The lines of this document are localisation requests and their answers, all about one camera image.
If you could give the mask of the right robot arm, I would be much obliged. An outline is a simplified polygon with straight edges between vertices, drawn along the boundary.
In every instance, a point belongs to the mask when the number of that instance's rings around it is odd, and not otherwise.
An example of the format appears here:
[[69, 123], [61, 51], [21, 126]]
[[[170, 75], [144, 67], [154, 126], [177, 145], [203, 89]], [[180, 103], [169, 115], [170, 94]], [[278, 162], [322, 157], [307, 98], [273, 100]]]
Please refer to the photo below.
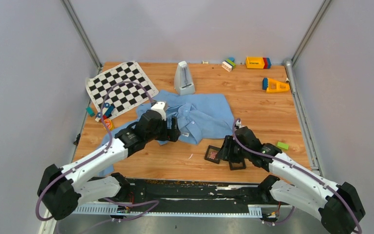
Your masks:
[[246, 126], [235, 126], [226, 135], [218, 157], [230, 163], [248, 159], [269, 172], [259, 184], [264, 203], [287, 203], [318, 219], [331, 234], [360, 234], [360, 221], [366, 212], [356, 188], [319, 176], [295, 162], [279, 147], [261, 143]]

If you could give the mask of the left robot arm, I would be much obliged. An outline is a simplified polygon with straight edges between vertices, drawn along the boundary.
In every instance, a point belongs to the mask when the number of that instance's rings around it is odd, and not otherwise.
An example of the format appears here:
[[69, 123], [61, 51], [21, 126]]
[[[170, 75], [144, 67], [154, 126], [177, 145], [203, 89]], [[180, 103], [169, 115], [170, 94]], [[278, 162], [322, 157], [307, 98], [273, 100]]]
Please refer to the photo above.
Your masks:
[[55, 164], [48, 166], [37, 191], [37, 218], [48, 220], [39, 214], [41, 204], [50, 212], [50, 218], [62, 220], [87, 202], [112, 197], [125, 201], [130, 189], [123, 176], [113, 174], [96, 180], [93, 177], [108, 166], [143, 150], [153, 140], [176, 142], [180, 134], [175, 116], [166, 119], [158, 111], [148, 110], [138, 121], [115, 135], [108, 133], [109, 141], [82, 159], [62, 167]]

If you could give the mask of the gold leaf brooch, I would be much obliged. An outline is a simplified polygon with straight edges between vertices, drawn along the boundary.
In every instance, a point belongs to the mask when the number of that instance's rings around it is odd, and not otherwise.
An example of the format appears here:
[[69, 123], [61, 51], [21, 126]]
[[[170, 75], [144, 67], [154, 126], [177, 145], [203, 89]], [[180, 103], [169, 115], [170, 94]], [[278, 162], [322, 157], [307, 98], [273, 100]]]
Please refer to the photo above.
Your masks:
[[217, 160], [218, 151], [211, 150], [209, 151], [208, 158], [211, 160]]

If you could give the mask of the light blue shirt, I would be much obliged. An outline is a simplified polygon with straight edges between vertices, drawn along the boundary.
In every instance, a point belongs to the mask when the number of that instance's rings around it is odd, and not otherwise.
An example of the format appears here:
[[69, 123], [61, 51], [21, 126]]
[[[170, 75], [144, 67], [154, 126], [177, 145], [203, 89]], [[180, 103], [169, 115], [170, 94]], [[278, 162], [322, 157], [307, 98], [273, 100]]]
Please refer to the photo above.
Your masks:
[[161, 90], [154, 100], [167, 103], [168, 119], [177, 117], [181, 142], [197, 145], [203, 139], [223, 139], [232, 133], [234, 116], [223, 94], [180, 96]]

